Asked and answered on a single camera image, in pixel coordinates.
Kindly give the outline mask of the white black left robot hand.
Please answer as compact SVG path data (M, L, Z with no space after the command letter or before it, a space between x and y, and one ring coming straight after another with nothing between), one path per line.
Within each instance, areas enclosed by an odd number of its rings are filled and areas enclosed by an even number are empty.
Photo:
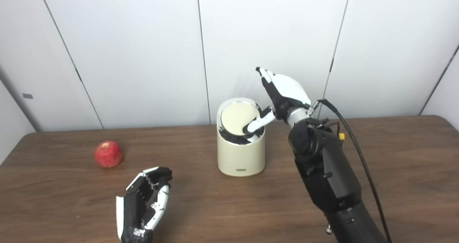
M122 243L152 243L154 229L167 209L172 170L154 167L141 171L116 197L117 235Z

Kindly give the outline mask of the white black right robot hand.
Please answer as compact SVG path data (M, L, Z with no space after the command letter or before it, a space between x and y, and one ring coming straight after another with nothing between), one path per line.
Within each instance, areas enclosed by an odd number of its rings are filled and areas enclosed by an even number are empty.
M252 134L276 119L293 128L296 123L311 116L308 114L312 105L311 100L300 83L286 75L274 74L261 67L257 67L256 71L272 105L263 109L242 128L244 135Z

